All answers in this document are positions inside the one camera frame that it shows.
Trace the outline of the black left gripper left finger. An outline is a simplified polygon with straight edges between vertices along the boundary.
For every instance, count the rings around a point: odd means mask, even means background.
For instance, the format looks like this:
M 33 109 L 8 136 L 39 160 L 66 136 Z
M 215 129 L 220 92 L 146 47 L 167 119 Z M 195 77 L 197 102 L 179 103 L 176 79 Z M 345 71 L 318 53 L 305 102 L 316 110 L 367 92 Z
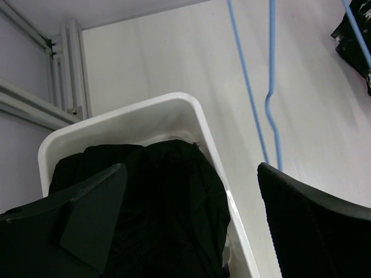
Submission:
M 1 214 L 1 277 L 99 277 L 126 189 L 115 164 L 87 180 Z

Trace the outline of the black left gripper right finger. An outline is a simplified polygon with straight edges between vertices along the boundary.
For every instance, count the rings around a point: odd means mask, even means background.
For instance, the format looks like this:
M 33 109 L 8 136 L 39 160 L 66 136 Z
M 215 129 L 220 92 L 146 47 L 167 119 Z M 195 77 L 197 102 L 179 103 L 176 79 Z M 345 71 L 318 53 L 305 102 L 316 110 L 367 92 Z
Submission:
M 282 277 L 370 277 L 370 209 L 257 168 Z

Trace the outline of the light blue wire hanger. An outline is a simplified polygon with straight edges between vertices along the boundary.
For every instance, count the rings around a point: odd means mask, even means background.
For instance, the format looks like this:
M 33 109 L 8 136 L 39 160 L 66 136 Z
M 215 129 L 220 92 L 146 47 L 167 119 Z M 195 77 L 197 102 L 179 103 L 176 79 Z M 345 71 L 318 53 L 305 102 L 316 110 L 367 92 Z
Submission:
M 259 121 L 256 103 L 254 101 L 252 85 L 251 85 L 249 75 L 248 75 L 247 63 L 246 63 L 245 56 L 243 53 L 242 42 L 239 36 L 237 20 L 235 18 L 235 13 L 234 13 L 234 9 L 232 6 L 232 2 L 227 1 L 227 6 L 228 6 L 228 11 L 229 11 L 232 29 L 234 33 L 235 43 L 236 43 L 237 50 L 238 50 L 239 60 L 240 60 L 240 64 L 241 64 L 242 71 L 243 71 L 243 77 L 245 80 L 245 85 L 246 85 L 247 93 L 249 96 L 250 106 L 253 112 L 253 119 L 254 119 L 256 130 L 257 130 L 258 138 L 260 141 L 261 150 L 263 153 L 264 161 L 266 163 L 269 163 L 270 160 L 268 157 L 268 151 L 267 151 L 267 147 L 264 141 L 263 130 L 261 128 L 261 124 Z M 275 39 L 276 39 L 275 30 L 276 30 L 276 2 L 269 1 L 269 80 L 268 80 L 268 93 L 265 97 L 264 109 L 265 109 L 266 118 L 274 134 L 277 166 L 278 166 L 278 169 L 282 171 L 283 170 L 283 155 L 282 155 L 281 139 L 280 139 L 278 126 L 275 123 L 273 114 L 271 112 L 271 99 L 275 91 Z

